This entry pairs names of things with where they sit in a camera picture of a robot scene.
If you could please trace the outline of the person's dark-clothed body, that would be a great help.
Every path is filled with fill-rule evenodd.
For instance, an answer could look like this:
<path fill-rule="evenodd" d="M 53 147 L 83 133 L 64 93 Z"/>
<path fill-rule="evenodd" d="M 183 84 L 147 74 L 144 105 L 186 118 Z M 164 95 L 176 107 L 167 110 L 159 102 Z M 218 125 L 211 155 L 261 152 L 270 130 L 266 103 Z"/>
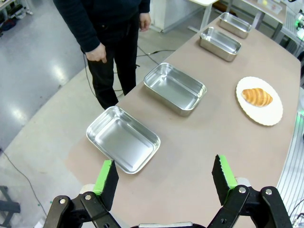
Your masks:
<path fill-rule="evenodd" d="M 124 95 L 136 86 L 139 4 L 140 0 L 94 0 L 90 20 L 105 46 L 107 62 L 87 60 L 87 64 L 95 96 L 104 109 L 118 103 L 114 73 L 118 74 Z"/>

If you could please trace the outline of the wooden-top table, white legs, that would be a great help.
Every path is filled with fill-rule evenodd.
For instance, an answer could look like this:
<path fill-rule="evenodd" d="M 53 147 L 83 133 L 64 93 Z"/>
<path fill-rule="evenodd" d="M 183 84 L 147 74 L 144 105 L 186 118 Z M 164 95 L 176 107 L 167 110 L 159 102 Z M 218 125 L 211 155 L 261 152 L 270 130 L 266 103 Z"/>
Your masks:
<path fill-rule="evenodd" d="M 236 0 L 223 0 L 223 1 L 227 2 L 227 4 L 228 4 L 227 11 L 230 11 L 230 9 L 232 8 L 233 2 Z M 274 33 L 271 36 L 271 39 L 279 44 L 284 36 L 281 33 L 281 29 L 283 28 L 283 25 L 286 22 L 286 14 L 287 14 L 286 3 L 284 1 L 280 1 L 278 3 L 278 2 L 275 2 L 275 0 L 265 0 L 267 2 L 273 1 L 275 4 L 277 4 L 278 6 L 280 6 L 282 8 L 280 10 L 280 12 L 276 14 L 275 11 L 268 8 L 268 6 L 266 6 L 262 3 L 264 0 L 238 0 L 238 1 L 242 1 L 242 2 L 246 3 L 247 5 L 254 7 L 257 10 L 253 23 L 252 23 L 252 27 L 255 28 L 256 30 L 258 30 L 260 28 L 265 15 L 267 15 L 267 16 L 271 17 L 272 19 L 274 19 L 275 21 L 277 21 L 278 25 L 275 28 Z"/>

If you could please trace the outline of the aluminium profile frame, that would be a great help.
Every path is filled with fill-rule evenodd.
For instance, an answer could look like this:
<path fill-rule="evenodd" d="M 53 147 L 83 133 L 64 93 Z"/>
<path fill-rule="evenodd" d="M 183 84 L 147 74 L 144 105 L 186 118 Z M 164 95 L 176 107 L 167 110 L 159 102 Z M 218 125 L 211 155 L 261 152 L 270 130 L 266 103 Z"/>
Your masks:
<path fill-rule="evenodd" d="M 287 7 L 286 21 L 282 32 L 294 42 L 294 47 L 288 44 L 287 50 L 295 57 L 298 57 L 304 51 L 304 12 L 302 9 L 295 13 L 291 8 Z"/>

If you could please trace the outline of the ridged aluminium base plate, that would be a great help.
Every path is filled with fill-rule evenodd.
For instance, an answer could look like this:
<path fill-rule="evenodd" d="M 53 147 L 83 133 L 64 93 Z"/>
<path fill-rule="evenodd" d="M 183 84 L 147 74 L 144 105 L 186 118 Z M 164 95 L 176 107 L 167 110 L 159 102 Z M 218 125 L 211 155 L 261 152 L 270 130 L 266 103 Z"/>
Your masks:
<path fill-rule="evenodd" d="M 296 217 L 304 205 L 304 128 L 294 130 L 278 190 L 290 219 Z"/>

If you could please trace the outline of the person's right hand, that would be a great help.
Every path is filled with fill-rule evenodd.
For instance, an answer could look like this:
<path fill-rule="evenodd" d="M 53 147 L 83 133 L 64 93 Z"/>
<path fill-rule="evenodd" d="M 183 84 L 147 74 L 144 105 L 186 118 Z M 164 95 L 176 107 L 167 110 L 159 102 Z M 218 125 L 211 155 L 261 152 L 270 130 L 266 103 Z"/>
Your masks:
<path fill-rule="evenodd" d="M 106 63 L 106 49 L 105 46 L 100 43 L 94 50 L 90 52 L 85 52 L 86 58 L 89 61 L 95 61 L 95 62 L 103 62 Z"/>

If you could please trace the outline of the golden croissant bread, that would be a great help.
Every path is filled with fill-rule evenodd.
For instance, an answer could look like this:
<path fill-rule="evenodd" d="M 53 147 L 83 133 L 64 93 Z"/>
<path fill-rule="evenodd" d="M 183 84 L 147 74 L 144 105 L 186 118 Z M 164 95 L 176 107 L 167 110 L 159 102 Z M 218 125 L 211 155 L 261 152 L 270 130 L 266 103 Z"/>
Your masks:
<path fill-rule="evenodd" d="M 242 97 L 248 103 L 257 107 L 268 106 L 273 101 L 272 96 L 261 88 L 244 89 Z"/>

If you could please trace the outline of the grey cabinet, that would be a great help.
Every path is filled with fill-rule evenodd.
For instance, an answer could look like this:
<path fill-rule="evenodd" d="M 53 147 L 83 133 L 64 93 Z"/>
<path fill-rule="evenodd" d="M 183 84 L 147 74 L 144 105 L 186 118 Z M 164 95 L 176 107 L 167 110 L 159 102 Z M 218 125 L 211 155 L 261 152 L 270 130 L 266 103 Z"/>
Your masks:
<path fill-rule="evenodd" d="M 151 29 L 166 33 L 204 8 L 191 0 L 151 0 Z"/>

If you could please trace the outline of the white scalloped plate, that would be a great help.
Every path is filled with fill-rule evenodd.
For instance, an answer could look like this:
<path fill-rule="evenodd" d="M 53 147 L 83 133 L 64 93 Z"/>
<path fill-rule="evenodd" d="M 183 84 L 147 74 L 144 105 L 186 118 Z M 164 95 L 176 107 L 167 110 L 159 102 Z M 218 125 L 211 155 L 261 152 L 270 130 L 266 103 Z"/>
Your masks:
<path fill-rule="evenodd" d="M 268 106 L 257 107 L 242 97 L 244 89 L 261 88 L 273 98 Z M 254 121 L 265 126 L 277 124 L 283 115 L 283 105 L 278 93 L 266 81 L 253 76 L 242 78 L 236 86 L 236 97 L 243 111 Z"/>

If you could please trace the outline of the rectangular steel container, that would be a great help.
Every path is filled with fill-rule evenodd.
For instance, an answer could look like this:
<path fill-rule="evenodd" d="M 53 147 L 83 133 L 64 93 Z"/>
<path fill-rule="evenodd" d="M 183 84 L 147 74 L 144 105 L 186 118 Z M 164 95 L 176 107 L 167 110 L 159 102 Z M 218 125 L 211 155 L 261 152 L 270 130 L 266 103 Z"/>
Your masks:
<path fill-rule="evenodd" d="M 219 26 L 239 38 L 246 39 L 251 31 L 252 25 L 228 12 L 219 17 Z"/>
<path fill-rule="evenodd" d="M 169 63 L 161 63 L 144 80 L 155 99 L 180 116 L 189 116 L 207 92 L 206 86 Z"/>
<path fill-rule="evenodd" d="M 232 62 L 241 49 L 241 43 L 214 27 L 208 27 L 200 34 L 199 45 L 227 62 Z"/>
<path fill-rule="evenodd" d="M 87 128 L 88 140 L 128 174 L 138 173 L 160 147 L 159 136 L 125 110 L 111 106 Z"/>

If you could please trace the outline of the person's left hand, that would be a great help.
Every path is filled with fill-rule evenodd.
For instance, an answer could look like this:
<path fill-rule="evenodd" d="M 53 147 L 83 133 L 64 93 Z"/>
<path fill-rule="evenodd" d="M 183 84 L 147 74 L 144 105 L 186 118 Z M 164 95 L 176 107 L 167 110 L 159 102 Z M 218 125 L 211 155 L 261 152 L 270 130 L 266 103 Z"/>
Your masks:
<path fill-rule="evenodd" d="M 139 20 L 140 20 L 140 31 L 141 32 L 147 31 L 151 24 L 150 14 L 149 13 L 140 13 Z"/>

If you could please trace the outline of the white desk with legs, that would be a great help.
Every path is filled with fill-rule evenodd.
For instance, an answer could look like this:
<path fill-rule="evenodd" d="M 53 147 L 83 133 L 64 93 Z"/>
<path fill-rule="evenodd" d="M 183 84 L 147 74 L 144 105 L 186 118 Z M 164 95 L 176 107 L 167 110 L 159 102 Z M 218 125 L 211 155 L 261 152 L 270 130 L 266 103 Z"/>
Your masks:
<path fill-rule="evenodd" d="M 209 17 L 211 14 L 211 10 L 212 10 L 212 5 L 217 2 L 218 0 L 189 0 L 193 3 L 196 3 L 202 7 L 204 7 L 204 13 L 203 13 L 203 18 L 202 18 L 202 22 L 200 25 L 200 28 L 197 29 L 193 26 L 188 26 L 188 29 L 198 33 L 199 31 L 201 31 L 206 25 L 208 25 L 208 21 L 209 21 Z"/>

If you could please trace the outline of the person's right forearm, dark sleeve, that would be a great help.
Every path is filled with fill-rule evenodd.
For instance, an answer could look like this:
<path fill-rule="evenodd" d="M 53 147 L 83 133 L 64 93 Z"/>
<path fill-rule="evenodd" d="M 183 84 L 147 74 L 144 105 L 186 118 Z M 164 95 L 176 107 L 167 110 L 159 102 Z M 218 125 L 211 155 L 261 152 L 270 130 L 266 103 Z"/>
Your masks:
<path fill-rule="evenodd" d="M 100 44 L 90 20 L 94 0 L 53 0 L 54 4 L 84 52 Z"/>

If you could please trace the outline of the clear plastic box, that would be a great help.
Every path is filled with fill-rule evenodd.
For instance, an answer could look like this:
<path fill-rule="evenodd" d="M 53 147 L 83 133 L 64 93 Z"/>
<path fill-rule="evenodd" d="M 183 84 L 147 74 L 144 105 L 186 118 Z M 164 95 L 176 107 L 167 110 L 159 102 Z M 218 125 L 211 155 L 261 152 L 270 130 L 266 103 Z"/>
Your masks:
<path fill-rule="evenodd" d="M 262 0 L 262 5 L 264 5 L 268 10 L 272 11 L 274 14 L 279 14 L 282 7 L 272 0 Z"/>

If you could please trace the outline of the black metal stand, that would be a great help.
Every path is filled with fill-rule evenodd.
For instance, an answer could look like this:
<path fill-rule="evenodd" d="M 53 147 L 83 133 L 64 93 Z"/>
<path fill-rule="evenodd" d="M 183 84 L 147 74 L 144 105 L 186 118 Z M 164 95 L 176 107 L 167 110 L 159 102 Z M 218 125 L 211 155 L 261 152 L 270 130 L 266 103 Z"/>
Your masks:
<path fill-rule="evenodd" d="M 0 199 L 0 215 L 3 217 L 3 221 L 0 223 L 0 227 L 11 228 L 10 221 L 14 214 L 21 212 L 20 204 L 14 202 L 8 194 L 7 186 L 0 186 L 0 192 L 4 196 L 4 200 Z"/>

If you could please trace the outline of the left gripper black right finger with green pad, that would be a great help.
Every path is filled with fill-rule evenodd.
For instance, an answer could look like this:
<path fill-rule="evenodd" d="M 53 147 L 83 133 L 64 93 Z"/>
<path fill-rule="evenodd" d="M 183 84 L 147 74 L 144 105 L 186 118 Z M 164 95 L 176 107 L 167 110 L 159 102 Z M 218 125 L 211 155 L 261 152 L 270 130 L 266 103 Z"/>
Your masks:
<path fill-rule="evenodd" d="M 233 228 L 240 216 L 250 217 L 256 228 L 293 228 L 276 187 L 257 191 L 238 183 L 224 155 L 216 155 L 212 176 L 221 208 L 207 228 Z"/>

